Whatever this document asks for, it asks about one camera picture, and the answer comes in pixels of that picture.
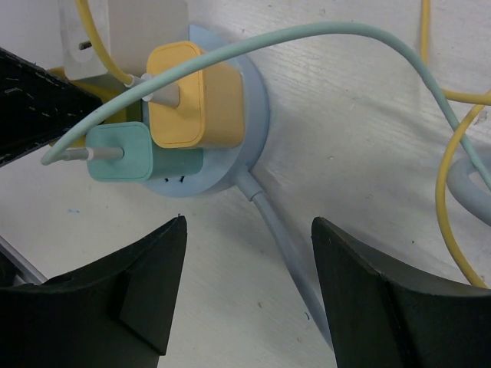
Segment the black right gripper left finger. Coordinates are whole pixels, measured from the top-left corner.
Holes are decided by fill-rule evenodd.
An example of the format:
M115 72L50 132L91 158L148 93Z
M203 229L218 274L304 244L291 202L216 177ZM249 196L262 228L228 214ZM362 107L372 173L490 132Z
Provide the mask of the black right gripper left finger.
M186 254L177 216L42 284L1 259L3 367L155 367L166 354Z

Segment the white charger plug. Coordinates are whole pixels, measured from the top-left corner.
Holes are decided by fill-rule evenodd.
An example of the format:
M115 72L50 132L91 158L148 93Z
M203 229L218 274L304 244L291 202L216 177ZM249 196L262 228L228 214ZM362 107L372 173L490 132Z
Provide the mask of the white charger plug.
M89 1L104 47L124 72L140 76L157 47L189 38L189 12L179 0ZM74 1L59 1L63 67L71 80L109 77L89 42Z

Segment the round light blue socket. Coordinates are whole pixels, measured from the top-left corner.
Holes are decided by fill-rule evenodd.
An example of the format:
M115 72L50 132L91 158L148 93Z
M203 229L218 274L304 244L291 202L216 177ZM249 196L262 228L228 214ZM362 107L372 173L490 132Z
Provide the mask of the round light blue socket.
M251 169L260 157L269 131L269 99L262 75L246 54L228 57L222 62L232 65L242 75L245 108L243 141L233 148L184 148L203 151L202 169L180 178L150 179L145 183L150 191L172 198L221 192L233 186L236 175ZM143 115L150 125L148 104Z

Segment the orange-yellow charger plug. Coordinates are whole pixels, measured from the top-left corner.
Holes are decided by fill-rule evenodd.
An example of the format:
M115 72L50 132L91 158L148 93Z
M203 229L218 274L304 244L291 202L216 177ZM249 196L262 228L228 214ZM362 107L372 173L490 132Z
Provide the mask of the orange-yellow charger plug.
M226 62L175 82L180 102L168 107L150 102L150 133L167 149L224 149L238 146L245 135L242 75Z

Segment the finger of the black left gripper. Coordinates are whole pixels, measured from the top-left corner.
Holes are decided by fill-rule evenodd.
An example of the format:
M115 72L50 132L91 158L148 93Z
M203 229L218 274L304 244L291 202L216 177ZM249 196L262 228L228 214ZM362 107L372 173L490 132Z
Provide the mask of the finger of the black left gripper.
M99 97L1 49L1 165L63 136Z

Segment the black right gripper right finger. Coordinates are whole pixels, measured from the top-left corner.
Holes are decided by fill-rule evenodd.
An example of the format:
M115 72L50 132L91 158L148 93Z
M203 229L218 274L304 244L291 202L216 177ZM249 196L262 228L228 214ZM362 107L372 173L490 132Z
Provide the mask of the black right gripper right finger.
M488 367L490 291L410 266L325 218L311 225L339 367Z

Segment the teal charger plug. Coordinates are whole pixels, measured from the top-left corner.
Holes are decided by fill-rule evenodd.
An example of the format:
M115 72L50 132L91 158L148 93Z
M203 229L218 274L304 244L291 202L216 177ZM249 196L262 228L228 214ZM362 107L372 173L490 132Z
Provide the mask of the teal charger plug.
M121 148L120 159L87 162L92 179L99 182L142 182L180 178L198 173L203 166L201 149L164 149L155 144L149 127L141 122L111 123L89 130L86 146Z

